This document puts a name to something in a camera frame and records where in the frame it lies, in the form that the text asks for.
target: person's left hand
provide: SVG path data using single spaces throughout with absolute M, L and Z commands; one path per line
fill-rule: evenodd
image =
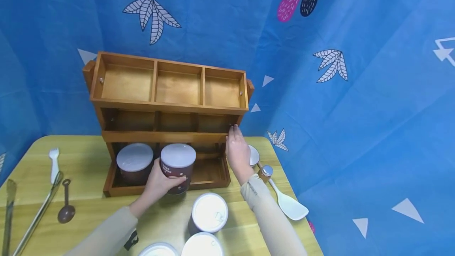
M 167 191 L 186 181 L 186 176 L 166 177 L 161 170 L 160 158 L 155 159 L 143 194 L 130 205 L 130 211 L 139 218 L 155 202 L 161 199 Z

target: metal tongs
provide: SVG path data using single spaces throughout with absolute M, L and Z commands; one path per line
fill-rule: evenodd
M 63 172 L 59 171 L 57 173 L 56 178 L 54 179 L 54 184 L 52 185 L 51 190 L 49 191 L 46 199 L 44 200 L 44 203 L 41 205 L 41 208 L 39 208 L 39 211 L 36 213 L 35 218 L 31 222 L 26 233 L 24 234 L 24 237 L 22 237 L 22 240 L 19 242 L 19 245 L 17 246 L 16 250 L 13 253 L 13 256 L 19 256 L 22 253 L 22 250 L 24 250 L 25 246 L 27 245 L 27 242 L 30 239 L 30 236 L 32 235 L 36 226 L 38 226 L 39 221 L 43 217 L 46 209 L 50 205 L 55 194 L 57 193 L 60 183 L 62 183 L 62 179 L 63 179 Z M 8 253 L 9 253 L 9 241 L 11 238 L 12 208 L 13 208 L 13 204 L 14 204 L 16 184 L 14 183 L 14 196 L 13 196 L 12 202 L 10 202 L 10 199 L 9 199 L 9 196 L 10 196 L 9 188 L 10 188 L 10 180 L 8 180 L 8 184 L 7 184 L 8 200 L 7 200 L 7 208 L 6 208 L 6 222 L 5 222 L 5 234 L 3 237 L 2 256 L 8 256 Z

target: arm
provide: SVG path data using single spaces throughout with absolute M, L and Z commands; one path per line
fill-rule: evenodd
M 306 251 L 288 218 L 270 194 L 269 188 L 250 166 L 250 148 L 239 127 L 229 130 L 226 156 L 240 183 L 240 192 L 254 212 L 272 256 L 305 256 Z
M 134 232 L 138 219 L 172 187 L 182 184 L 186 176 L 167 178 L 161 171 L 159 158 L 155 160 L 143 194 L 128 207 L 111 215 L 78 246 L 65 256 L 116 255 Z
M 254 212 L 264 241 L 272 256 L 307 255 L 288 218 L 270 194 L 269 188 L 257 174 L 251 176 L 248 182 L 242 185 L 240 192 Z

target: navy oval print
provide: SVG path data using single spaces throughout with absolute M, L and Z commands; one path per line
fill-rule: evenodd
M 318 0 L 302 0 L 302 4 L 300 4 L 300 14 L 303 17 L 309 16 L 314 8 L 316 7 Z

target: wooden shelf organizer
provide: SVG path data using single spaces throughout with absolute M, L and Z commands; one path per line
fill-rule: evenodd
M 135 142 L 150 145 L 154 158 L 169 143 L 195 148 L 190 190 L 230 184 L 225 136 L 242 121 L 254 91 L 245 72 L 99 52 L 83 74 L 112 159 L 107 197 L 143 192 L 145 184 L 125 184 L 116 163 L 117 153 Z

